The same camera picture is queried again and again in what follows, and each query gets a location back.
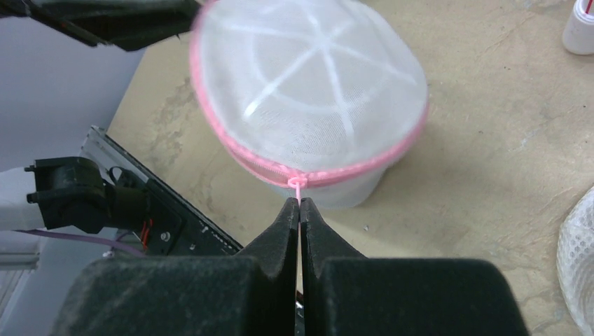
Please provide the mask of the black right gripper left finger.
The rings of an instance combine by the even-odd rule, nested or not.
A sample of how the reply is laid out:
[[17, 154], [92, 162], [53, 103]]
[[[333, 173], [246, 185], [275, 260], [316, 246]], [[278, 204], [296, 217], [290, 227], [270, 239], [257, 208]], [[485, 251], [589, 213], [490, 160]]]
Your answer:
[[232, 256], [111, 258], [75, 280], [52, 335], [292, 335], [299, 204]]

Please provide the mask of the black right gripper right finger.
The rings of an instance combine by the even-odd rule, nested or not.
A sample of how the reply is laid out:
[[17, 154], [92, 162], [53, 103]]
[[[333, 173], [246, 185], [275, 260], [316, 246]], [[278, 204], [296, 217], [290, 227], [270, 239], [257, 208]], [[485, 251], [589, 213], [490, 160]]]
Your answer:
[[511, 288], [491, 262], [367, 258], [301, 202], [307, 335], [526, 335]]

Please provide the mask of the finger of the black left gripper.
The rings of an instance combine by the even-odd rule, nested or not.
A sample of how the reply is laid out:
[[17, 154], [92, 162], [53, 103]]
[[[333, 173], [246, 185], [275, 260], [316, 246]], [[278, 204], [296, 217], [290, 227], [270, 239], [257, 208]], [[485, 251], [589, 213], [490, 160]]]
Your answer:
[[87, 46], [136, 51], [191, 30], [194, 0], [1, 0], [2, 18], [30, 18]]

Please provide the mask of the pink-trimmed white laundry bag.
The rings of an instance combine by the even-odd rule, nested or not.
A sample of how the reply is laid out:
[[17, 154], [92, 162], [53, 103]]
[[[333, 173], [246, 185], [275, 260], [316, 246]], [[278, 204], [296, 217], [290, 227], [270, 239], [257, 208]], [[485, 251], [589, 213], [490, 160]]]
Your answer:
[[361, 1], [210, 1], [189, 53], [223, 147], [277, 193], [319, 207], [364, 202], [429, 113], [421, 64]]

